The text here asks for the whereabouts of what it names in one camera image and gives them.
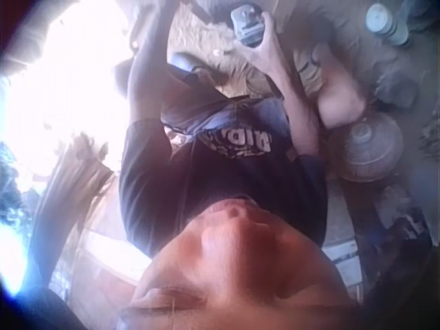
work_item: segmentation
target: handheld device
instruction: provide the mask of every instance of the handheld device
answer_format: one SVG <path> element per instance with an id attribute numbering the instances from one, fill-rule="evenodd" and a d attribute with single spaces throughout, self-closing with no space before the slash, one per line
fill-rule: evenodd
<path id="1" fill-rule="evenodd" d="M 265 24 L 261 13 L 261 8 L 253 4 L 231 11 L 235 35 L 245 46 L 255 48 L 263 41 Z"/>

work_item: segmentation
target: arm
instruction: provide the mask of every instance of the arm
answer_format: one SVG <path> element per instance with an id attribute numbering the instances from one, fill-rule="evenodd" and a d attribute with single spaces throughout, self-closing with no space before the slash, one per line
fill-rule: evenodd
<path id="1" fill-rule="evenodd" d="M 160 119 L 161 110 L 188 86 L 168 70 L 168 37 L 180 0 L 157 0 L 144 42 L 129 77 L 130 122 Z"/>
<path id="2" fill-rule="evenodd" d="M 251 64 L 267 74 L 282 93 L 291 140 L 298 154 L 318 155 L 318 118 L 311 109 L 298 72 L 292 71 L 283 55 L 273 19 L 266 12 L 263 17 L 263 42 L 257 48 L 248 48 L 240 43 L 236 43 L 236 47 Z"/>
<path id="3" fill-rule="evenodd" d="M 179 0 L 155 2 L 154 17 L 129 77 L 131 125 L 125 140 L 119 196 L 127 239 L 148 256 L 172 237 L 175 227 L 178 185 L 172 178 L 171 144 L 160 115 L 167 95 L 182 90 L 166 63 L 168 35 L 178 5 Z"/>

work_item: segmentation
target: shirt graphic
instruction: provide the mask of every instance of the shirt graphic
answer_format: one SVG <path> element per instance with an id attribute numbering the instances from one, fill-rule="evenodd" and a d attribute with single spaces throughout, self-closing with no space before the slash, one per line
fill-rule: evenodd
<path id="1" fill-rule="evenodd" d="M 271 152 L 272 137 L 264 131 L 211 130 L 200 133 L 198 138 L 209 149 L 229 158 L 261 156 Z"/>

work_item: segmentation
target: eye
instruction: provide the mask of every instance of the eye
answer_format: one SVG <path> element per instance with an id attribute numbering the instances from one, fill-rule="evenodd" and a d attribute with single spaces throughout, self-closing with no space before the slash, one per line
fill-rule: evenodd
<path id="1" fill-rule="evenodd" d="M 194 309 L 201 306 L 203 299 L 187 289 L 180 287 L 162 287 L 150 289 L 142 299 L 147 309 Z"/>

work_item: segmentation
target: nostril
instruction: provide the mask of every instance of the nostril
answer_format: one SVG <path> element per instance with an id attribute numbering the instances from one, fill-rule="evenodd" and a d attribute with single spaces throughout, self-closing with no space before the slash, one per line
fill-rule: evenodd
<path id="1" fill-rule="evenodd" d="M 240 215 L 240 211 L 236 207 L 231 207 L 231 208 L 228 208 L 227 215 L 228 215 L 229 219 L 237 218 Z"/>

